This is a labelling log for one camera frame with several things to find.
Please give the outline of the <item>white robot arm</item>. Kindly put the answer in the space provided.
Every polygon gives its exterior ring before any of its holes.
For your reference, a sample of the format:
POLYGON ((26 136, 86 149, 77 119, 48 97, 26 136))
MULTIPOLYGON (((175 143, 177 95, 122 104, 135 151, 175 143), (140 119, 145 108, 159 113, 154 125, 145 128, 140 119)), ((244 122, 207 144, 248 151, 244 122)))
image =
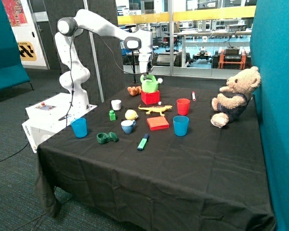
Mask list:
POLYGON ((57 33, 54 36, 57 54, 69 71, 63 73, 60 84, 71 94, 68 101, 68 111, 79 113, 90 108, 88 94, 82 88, 82 83, 90 78, 89 70, 82 65, 82 59, 78 57, 77 49, 83 43, 81 51, 86 58, 90 55, 92 43, 86 38, 84 41, 75 42, 75 38, 81 34, 100 37, 116 37, 124 43, 124 47, 130 51, 138 51, 138 63, 141 74, 148 74, 152 68, 153 38, 148 30, 126 32, 113 25, 100 15, 89 10, 80 9, 74 17, 64 17, 57 22, 57 33))

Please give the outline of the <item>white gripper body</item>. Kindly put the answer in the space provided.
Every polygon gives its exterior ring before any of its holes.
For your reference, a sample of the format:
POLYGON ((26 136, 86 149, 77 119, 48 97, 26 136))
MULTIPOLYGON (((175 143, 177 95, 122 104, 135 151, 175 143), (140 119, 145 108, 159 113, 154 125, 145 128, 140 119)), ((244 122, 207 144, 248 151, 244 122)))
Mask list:
POLYGON ((152 65, 152 54, 151 53, 139 53, 138 62, 140 73, 146 74, 151 71, 152 65))

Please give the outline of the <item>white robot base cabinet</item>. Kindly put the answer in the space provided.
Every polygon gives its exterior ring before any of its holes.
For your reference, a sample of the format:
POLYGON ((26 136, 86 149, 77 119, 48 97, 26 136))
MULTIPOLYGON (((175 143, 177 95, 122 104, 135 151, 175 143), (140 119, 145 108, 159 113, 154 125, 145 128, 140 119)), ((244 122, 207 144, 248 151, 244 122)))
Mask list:
POLYGON ((26 108, 29 119, 22 127, 34 153, 41 143, 70 125, 72 120, 97 107, 90 104, 80 108, 71 101, 71 94, 59 93, 26 108))

